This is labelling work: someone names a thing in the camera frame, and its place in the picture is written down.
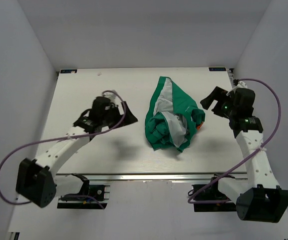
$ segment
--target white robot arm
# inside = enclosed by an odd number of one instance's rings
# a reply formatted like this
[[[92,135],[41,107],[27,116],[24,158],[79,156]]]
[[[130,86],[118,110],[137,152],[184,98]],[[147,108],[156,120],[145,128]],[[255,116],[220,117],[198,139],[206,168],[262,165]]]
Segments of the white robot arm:
[[[237,215],[241,220],[276,223],[288,206],[288,190],[280,188],[266,152],[260,147],[263,143],[263,128],[259,118],[252,115],[254,91],[248,89],[242,81],[235,80],[234,84],[231,91],[216,87],[200,103],[204,109],[208,109],[213,101],[217,101],[212,111],[229,119],[229,126],[244,158],[257,149],[260,151],[245,163],[247,187],[228,176],[219,179],[218,184],[211,188],[215,186],[215,191],[224,194],[236,204]]]
[[[126,102],[122,104],[124,114],[120,115],[113,95],[97,97],[92,108],[82,112],[66,133],[67,139],[57,142],[34,160],[26,158],[20,163],[16,192],[41,208],[47,206],[56,196],[88,195],[89,180],[86,177],[80,174],[56,174],[74,153],[93,139],[93,136],[78,136],[99,133],[103,127],[119,128],[138,121]]]

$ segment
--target white wall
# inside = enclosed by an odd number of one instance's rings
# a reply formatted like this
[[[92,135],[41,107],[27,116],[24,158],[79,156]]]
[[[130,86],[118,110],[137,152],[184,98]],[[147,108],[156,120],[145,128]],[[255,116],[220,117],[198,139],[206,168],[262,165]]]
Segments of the white wall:
[[[16,0],[0,0],[0,162],[15,147],[41,135],[56,75]],[[15,199],[18,164],[35,148],[16,154],[2,170],[2,191]],[[13,207],[0,199],[0,240]]]
[[[235,77],[264,80],[280,98],[281,124],[267,145],[267,154],[281,187],[288,189],[288,1],[274,0],[269,5],[237,64]],[[268,136],[276,123],[275,100],[261,85],[249,83],[249,87],[255,90],[255,111]]]
[[[19,0],[60,68],[236,65],[270,0]]]

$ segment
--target wooden surface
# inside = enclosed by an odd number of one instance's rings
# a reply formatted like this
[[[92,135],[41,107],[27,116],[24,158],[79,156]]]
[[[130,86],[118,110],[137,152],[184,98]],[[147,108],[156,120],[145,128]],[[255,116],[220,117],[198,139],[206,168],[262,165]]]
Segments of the wooden surface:
[[[205,111],[205,124],[183,153],[174,148],[152,149],[145,138],[144,120],[160,76],[172,78],[200,108],[200,100],[216,86],[231,89],[227,72],[208,68],[79,69],[77,73],[62,73],[42,139],[64,136],[104,90],[116,90],[139,122],[95,137],[59,173],[217,173],[240,162],[242,154],[228,120],[214,115],[211,108]],[[40,145],[38,153],[52,144]],[[245,167],[236,171],[244,172]]]
[[[111,185],[105,210],[17,206],[10,232],[19,240],[283,240],[288,214],[279,223],[241,221],[235,212],[194,212],[191,183],[122,181]]]

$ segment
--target green cloth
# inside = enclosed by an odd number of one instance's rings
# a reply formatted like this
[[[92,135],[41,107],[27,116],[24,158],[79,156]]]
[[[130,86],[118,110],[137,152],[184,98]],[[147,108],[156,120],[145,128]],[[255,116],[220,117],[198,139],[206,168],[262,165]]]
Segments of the green cloth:
[[[145,135],[153,149],[176,147],[180,152],[190,145],[205,112],[169,77],[161,76],[145,119]]]

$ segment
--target purple cable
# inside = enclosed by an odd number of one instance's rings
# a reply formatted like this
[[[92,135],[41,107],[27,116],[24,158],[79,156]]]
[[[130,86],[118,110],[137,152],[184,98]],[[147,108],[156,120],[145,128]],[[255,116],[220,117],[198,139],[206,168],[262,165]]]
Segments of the purple cable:
[[[93,201],[95,201],[102,209],[105,209],[103,205],[101,205],[101,203],[95,199],[94,197],[92,196],[89,196],[89,195],[73,195],[73,194],[67,194],[65,195],[65,197],[68,197],[68,198],[88,198],[88,199],[91,199]]]
[[[279,98],[277,96],[277,94],[274,92],[274,90],[267,85],[265,82],[261,81],[261,80],[257,80],[257,79],[253,79],[253,78],[241,78],[239,79],[239,81],[252,81],[252,82],[258,82],[260,84],[263,84],[265,87],[267,87],[271,93],[274,95],[276,102],[277,102],[277,107],[278,107],[278,117],[277,117],[277,122],[276,122],[276,126],[272,132],[272,134],[268,137],[268,139],[266,141],[264,141],[260,147],[263,148],[275,135],[275,133],[277,132],[277,129],[279,127],[279,123],[280,123],[280,116],[281,116],[281,107],[280,107],[280,101]],[[227,175],[229,175],[232,171],[234,171],[235,169],[237,169],[238,167],[240,167],[241,165],[243,165],[245,162],[247,162],[249,159],[251,159],[252,157],[254,157],[258,152],[260,151],[260,149],[256,149],[254,152],[252,152],[250,155],[248,155],[245,159],[243,159],[240,163],[238,163],[237,165],[235,165],[234,167],[232,167],[230,170],[228,170],[227,172],[223,173],[222,175],[220,175],[219,177],[215,178],[213,181],[211,181],[209,184],[205,185],[204,187],[200,188],[197,192],[195,192],[189,199],[188,199],[188,203],[189,204],[223,204],[225,202],[230,201],[229,199],[227,200],[205,200],[205,201],[192,201],[197,195],[199,195],[201,192],[203,192],[205,189],[209,188],[210,186],[212,186],[214,183],[218,182],[220,179],[226,177]]]
[[[106,90],[106,91],[103,91],[103,92],[102,92],[102,94],[104,94],[104,93],[113,93],[113,94],[115,94],[115,95],[119,98],[119,100],[121,101],[121,104],[122,104],[122,106],[123,106],[124,114],[123,114],[122,118],[119,120],[119,122],[118,122],[116,125],[114,125],[114,126],[113,126],[112,128],[110,128],[110,129],[108,129],[108,130],[106,130],[106,131],[102,131],[102,132],[88,133],[88,134],[75,135],[75,136],[63,136],[63,137],[50,138],[50,139],[45,139],[45,140],[40,140],[40,141],[34,141],[34,142],[31,142],[31,143],[24,144],[24,145],[22,145],[22,146],[20,146],[20,147],[18,147],[18,148],[16,148],[16,149],[14,149],[14,150],[12,150],[7,156],[5,156],[5,158],[4,158],[4,159],[2,160],[2,162],[0,163],[0,171],[1,171],[2,167],[3,167],[3,165],[5,164],[5,162],[7,161],[7,159],[8,159],[11,155],[13,155],[15,152],[18,152],[19,150],[24,149],[24,148],[26,148],[26,147],[30,147],[30,146],[32,146],[32,145],[37,145],[37,144],[48,143],[48,142],[68,140],[68,139],[79,139],[79,138],[85,138],[85,137],[94,137],[94,136],[97,136],[97,135],[101,135],[101,134],[108,133],[108,132],[110,132],[111,130],[113,130],[113,129],[115,129],[116,127],[118,127],[118,126],[122,123],[122,121],[125,119],[125,115],[126,115],[126,114],[125,114],[125,113],[126,113],[126,106],[125,106],[125,104],[124,104],[124,100],[123,100],[123,99],[118,95],[118,93],[116,93],[115,91]],[[3,195],[3,193],[1,192],[1,190],[0,190],[0,198],[1,198],[2,200],[4,200],[6,203],[12,204],[12,205],[24,205],[24,204],[29,204],[29,203],[31,203],[31,201],[25,201],[25,202],[10,201],[10,200],[8,200],[8,199]],[[97,203],[100,205],[100,207],[101,207],[102,209],[104,209],[103,206],[102,206],[98,201],[95,200],[95,202],[97,202]]]

